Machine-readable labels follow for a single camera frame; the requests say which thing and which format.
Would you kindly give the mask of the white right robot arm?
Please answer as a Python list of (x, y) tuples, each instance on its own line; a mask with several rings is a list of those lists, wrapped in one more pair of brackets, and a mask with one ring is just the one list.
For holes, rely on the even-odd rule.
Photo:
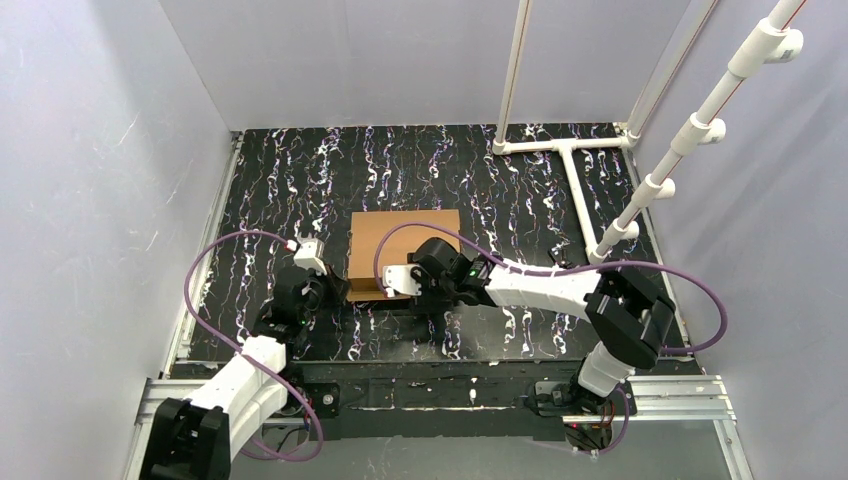
[(538, 308), (588, 321), (599, 342), (574, 382), (598, 397), (656, 365), (676, 313), (674, 302), (630, 266), (569, 273), (491, 254), (470, 259), (438, 237), (408, 254), (406, 264), (385, 267), (383, 283), (432, 303)]

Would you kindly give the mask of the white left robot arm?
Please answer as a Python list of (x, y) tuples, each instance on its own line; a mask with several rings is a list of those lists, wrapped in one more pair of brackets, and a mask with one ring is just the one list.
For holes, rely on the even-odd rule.
[(312, 400), (284, 376), (288, 349), (308, 324), (344, 305), (349, 289), (332, 270), (279, 270), (233, 359), (189, 395), (157, 407), (138, 478), (226, 479), (244, 445), (291, 402), (299, 406), (303, 427), (318, 433)]

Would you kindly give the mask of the brown cardboard box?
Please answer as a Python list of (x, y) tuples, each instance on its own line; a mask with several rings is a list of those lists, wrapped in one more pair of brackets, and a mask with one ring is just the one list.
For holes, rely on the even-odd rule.
[[(386, 300), (377, 286), (373, 259), (379, 242), (391, 228), (402, 223), (421, 222), (454, 232), (460, 230), (460, 213), (456, 209), (354, 212), (351, 219), (351, 252), (347, 268), (347, 280), (350, 282), (347, 299), (350, 302)], [(420, 226), (406, 227), (393, 234), (384, 245), (379, 268), (406, 264), (407, 255), (431, 237), (443, 238), (456, 250), (460, 249), (460, 242), (449, 235)]]

